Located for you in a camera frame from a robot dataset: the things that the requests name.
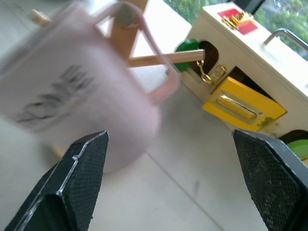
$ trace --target pink mug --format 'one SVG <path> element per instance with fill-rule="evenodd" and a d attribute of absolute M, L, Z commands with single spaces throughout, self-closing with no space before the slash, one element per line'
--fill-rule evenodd
<path fill-rule="evenodd" d="M 123 6 L 169 69 L 165 82 L 150 93 L 96 26 Z M 72 2 L 0 69 L 0 111 L 62 148 L 107 130 L 104 172 L 112 172 L 146 151 L 160 126 L 158 105 L 178 84 L 177 70 L 156 46 L 140 9 L 118 2 L 90 16 Z"/>

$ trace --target yellow door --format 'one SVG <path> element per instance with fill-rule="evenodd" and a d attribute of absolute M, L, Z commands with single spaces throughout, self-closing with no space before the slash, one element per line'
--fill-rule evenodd
<path fill-rule="evenodd" d="M 241 129 L 259 131 L 286 110 L 277 102 L 227 77 L 202 107 Z"/>

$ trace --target green foliage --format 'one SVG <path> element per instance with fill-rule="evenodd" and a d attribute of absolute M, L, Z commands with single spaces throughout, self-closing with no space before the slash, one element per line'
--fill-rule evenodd
<path fill-rule="evenodd" d="M 266 17 L 265 10 L 260 8 L 257 13 L 254 15 L 254 18 L 263 26 L 267 25 L 270 21 Z"/>
<path fill-rule="evenodd" d="M 164 0 L 164 2 L 193 24 L 204 6 L 226 2 L 226 0 Z"/>

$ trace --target floor tile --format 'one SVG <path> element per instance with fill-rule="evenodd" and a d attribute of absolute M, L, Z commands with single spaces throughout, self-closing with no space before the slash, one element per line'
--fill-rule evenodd
<path fill-rule="evenodd" d="M 48 17 L 52 17 L 59 12 L 68 0 L 2 0 L 10 11 L 29 30 L 39 29 L 39 26 L 31 21 L 31 11 L 35 9 L 43 12 Z"/>
<path fill-rule="evenodd" d="M 162 106 L 162 129 L 150 156 L 224 230 L 267 230 L 246 188 L 231 131 L 201 106 L 182 86 Z"/>
<path fill-rule="evenodd" d="M 29 35 L 27 27 L 0 1 L 0 62 Z"/>
<path fill-rule="evenodd" d="M 220 231 L 146 154 L 102 182 L 89 231 Z"/>

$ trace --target brass latch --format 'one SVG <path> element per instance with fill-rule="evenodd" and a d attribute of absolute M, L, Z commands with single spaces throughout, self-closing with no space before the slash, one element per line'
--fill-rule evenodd
<path fill-rule="evenodd" d="M 226 16 L 223 16 L 221 19 L 228 27 L 230 27 L 233 30 L 238 29 L 238 25 L 240 23 L 251 21 L 255 23 L 254 16 L 247 12 L 240 12 L 237 15 L 232 15 L 231 18 L 228 18 Z"/>
<path fill-rule="evenodd" d="M 201 71 L 201 79 L 209 84 L 209 85 L 214 85 L 218 80 L 220 80 L 226 71 L 226 68 L 222 65 L 218 65 L 216 66 L 213 71 L 211 71 L 208 75 L 206 73 L 204 73 L 203 71 L 203 65 L 204 65 L 204 60 L 201 61 L 197 61 L 197 65 L 200 68 Z"/>

